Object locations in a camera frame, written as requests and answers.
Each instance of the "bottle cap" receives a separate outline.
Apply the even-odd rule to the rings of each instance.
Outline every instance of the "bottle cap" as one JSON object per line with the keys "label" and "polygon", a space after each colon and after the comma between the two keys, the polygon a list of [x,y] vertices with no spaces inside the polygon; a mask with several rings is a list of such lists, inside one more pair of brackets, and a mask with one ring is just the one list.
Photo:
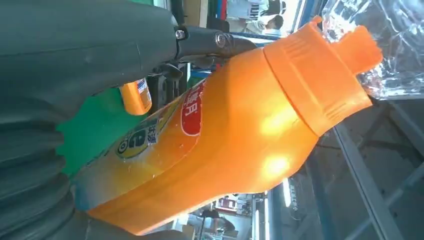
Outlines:
{"label": "bottle cap", "polygon": [[346,117],[371,106],[356,79],[383,60],[363,26],[329,43],[316,17],[297,32],[263,48],[268,63],[299,116],[321,136]]}

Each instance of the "clear plastic wrap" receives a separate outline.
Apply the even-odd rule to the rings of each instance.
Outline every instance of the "clear plastic wrap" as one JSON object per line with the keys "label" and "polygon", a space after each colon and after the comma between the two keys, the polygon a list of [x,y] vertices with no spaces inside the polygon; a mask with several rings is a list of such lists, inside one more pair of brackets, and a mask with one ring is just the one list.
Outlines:
{"label": "clear plastic wrap", "polygon": [[424,98],[424,0],[329,0],[322,16],[330,42],[363,25],[382,49],[382,63],[358,76],[369,95]]}

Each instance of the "white wall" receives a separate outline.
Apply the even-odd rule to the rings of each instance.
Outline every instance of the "white wall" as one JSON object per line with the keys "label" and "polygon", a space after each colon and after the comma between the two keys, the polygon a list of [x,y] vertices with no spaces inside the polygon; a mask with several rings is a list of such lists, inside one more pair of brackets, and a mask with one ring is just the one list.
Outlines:
{"label": "white wall", "polygon": [[238,231],[237,240],[246,240],[251,231],[252,219],[241,216],[232,216],[226,215],[224,213],[219,213],[222,217],[225,217],[228,221],[230,221],[235,230]]}

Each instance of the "bottle label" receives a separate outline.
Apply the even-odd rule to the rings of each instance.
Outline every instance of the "bottle label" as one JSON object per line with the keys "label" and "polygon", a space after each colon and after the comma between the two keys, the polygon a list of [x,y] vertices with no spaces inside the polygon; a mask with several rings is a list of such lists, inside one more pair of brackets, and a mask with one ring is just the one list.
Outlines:
{"label": "bottle label", "polygon": [[183,160],[202,128],[205,83],[150,115],[72,179],[75,204],[90,210],[159,177]]}
{"label": "bottle label", "polygon": [[136,81],[138,93],[141,94],[147,88],[147,82],[145,78]]}
{"label": "bottle label", "polygon": [[182,104],[181,129],[188,136],[200,134],[202,125],[202,98],[205,82],[201,82],[191,88]]}

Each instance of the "small orange bottle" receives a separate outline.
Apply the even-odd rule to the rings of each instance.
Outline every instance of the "small orange bottle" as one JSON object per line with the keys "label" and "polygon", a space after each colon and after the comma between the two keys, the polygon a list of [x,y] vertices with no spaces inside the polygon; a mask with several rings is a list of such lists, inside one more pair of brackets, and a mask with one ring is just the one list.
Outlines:
{"label": "small orange bottle", "polygon": [[83,169],[77,206],[143,234],[224,195],[269,190],[371,105],[355,75],[381,60],[364,27],[328,43],[316,22],[235,56]]}
{"label": "small orange bottle", "polygon": [[143,115],[152,107],[152,98],[146,78],[124,84],[119,90],[125,110],[129,114]]}

